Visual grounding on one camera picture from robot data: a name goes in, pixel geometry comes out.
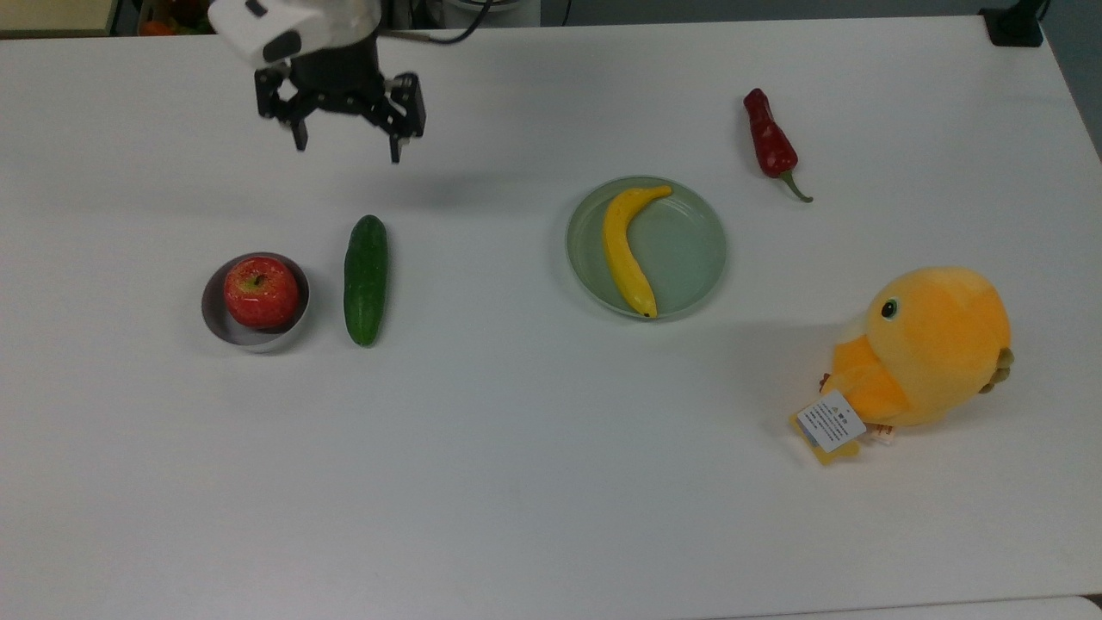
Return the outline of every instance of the pepper stem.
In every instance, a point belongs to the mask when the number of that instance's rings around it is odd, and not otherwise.
[[[796,197],[800,198],[801,200],[803,200],[803,202],[811,202],[811,200],[815,199],[815,198],[813,198],[811,196],[803,195],[803,192],[801,192],[800,188],[796,186],[796,181],[792,178],[792,171],[791,170],[786,170],[786,171],[781,172],[779,174],[779,178],[781,181],[784,181],[785,183],[787,183],[788,184],[788,188],[792,189],[792,193],[796,194]]]

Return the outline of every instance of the plush toy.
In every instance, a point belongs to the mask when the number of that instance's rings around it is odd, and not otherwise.
[[[937,422],[1009,377],[1011,325],[983,275],[929,267],[882,290],[834,348],[821,392],[839,391],[865,423]]]

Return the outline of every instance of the green cucumber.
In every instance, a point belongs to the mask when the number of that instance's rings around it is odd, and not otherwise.
[[[345,253],[345,326],[353,342],[370,347],[387,302],[387,228],[374,215],[356,222]]]

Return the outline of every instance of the plate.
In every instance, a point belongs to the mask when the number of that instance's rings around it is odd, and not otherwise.
[[[582,285],[613,312],[645,319],[624,301],[613,281],[602,242],[605,209],[631,187],[669,185],[673,193],[648,204],[631,219],[627,240],[655,291],[658,319],[696,308],[719,283],[727,241],[715,210],[689,187],[659,176],[626,176],[594,189],[577,205],[566,227],[566,254]]]

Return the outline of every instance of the yellow banana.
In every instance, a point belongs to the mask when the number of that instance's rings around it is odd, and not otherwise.
[[[639,261],[631,254],[627,243],[627,226],[645,206],[652,200],[673,193],[669,185],[657,187],[633,187],[620,192],[608,203],[605,210],[605,221],[602,238],[605,246],[605,260],[612,271],[616,287],[624,295],[624,301],[636,313],[648,319],[658,318],[658,304],[655,302],[655,291],[639,267]]]

